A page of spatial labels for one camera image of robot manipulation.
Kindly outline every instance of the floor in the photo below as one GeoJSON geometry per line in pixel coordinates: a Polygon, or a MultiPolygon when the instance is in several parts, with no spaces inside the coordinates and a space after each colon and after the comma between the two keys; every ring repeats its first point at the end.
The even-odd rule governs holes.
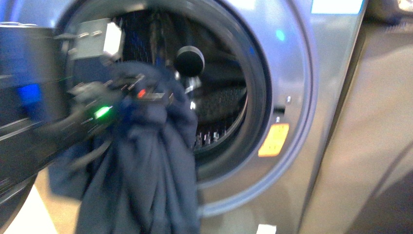
{"type": "Polygon", "coordinates": [[[4,234],[73,234],[80,202],[51,194],[47,169],[38,174],[26,202],[4,234]]]}

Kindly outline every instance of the black device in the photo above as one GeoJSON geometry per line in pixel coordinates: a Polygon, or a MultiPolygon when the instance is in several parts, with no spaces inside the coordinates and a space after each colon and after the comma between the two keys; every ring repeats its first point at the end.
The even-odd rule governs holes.
{"type": "MultiPolygon", "coordinates": [[[[85,49],[67,62],[96,59],[107,66],[117,59],[116,49],[122,47],[122,34],[118,34],[119,40],[111,45],[115,51],[106,51],[104,35],[118,30],[108,19],[82,23],[79,30],[92,32],[55,37],[49,28],[0,25],[1,197],[12,197],[17,192],[14,188],[19,184],[24,187],[27,179],[47,166],[58,152],[101,133],[116,121],[125,96],[166,105],[173,98],[172,93],[154,93],[154,87],[133,89],[144,76],[80,83],[70,88],[64,75],[61,39],[72,40],[78,48],[87,46],[84,43],[97,44],[88,49],[89,53],[85,49]]],[[[93,160],[99,150],[75,161],[74,169],[93,160]]],[[[5,221],[0,217],[0,226],[5,221]]]]}

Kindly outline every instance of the white sticker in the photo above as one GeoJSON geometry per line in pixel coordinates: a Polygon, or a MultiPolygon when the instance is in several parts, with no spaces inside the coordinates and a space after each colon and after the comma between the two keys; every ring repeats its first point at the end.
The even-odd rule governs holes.
{"type": "Polygon", "coordinates": [[[277,232],[277,226],[260,224],[258,225],[257,234],[275,234],[277,232]]]}
{"type": "Polygon", "coordinates": [[[358,14],[363,0],[313,0],[313,14],[358,14]]]}

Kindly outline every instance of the black object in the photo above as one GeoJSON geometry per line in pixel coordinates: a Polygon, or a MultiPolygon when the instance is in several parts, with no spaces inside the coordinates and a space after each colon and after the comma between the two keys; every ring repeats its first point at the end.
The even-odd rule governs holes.
{"type": "Polygon", "coordinates": [[[181,75],[195,77],[204,70],[205,60],[198,48],[189,45],[178,50],[174,65],[181,75]]]}
{"type": "Polygon", "coordinates": [[[133,89],[174,93],[170,105],[127,97],[122,120],[110,129],[113,145],[77,171],[80,156],[98,148],[107,134],[71,147],[49,167],[52,191],[82,200],[79,234],[196,234],[196,115],[172,73],[138,62],[111,67],[114,78],[143,74],[133,89]]]}

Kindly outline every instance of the blue light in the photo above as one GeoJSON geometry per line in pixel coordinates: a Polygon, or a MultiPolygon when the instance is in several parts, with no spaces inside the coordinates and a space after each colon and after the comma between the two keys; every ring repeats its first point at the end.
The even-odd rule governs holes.
{"type": "Polygon", "coordinates": [[[23,106],[41,101],[41,92],[38,84],[18,88],[18,93],[23,106]]]}
{"type": "Polygon", "coordinates": [[[312,14],[348,14],[360,12],[363,0],[313,0],[312,14]]]}
{"type": "Polygon", "coordinates": [[[249,48],[249,53],[252,55],[255,55],[255,51],[254,51],[254,48],[252,48],[252,46],[249,48]]]}
{"type": "Polygon", "coordinates": [[[278,39],[280,39],[281,41],[285,40],[285,34],[282,30],[277,30],[275,32],[275,35],[278,37],[278,39]]]}

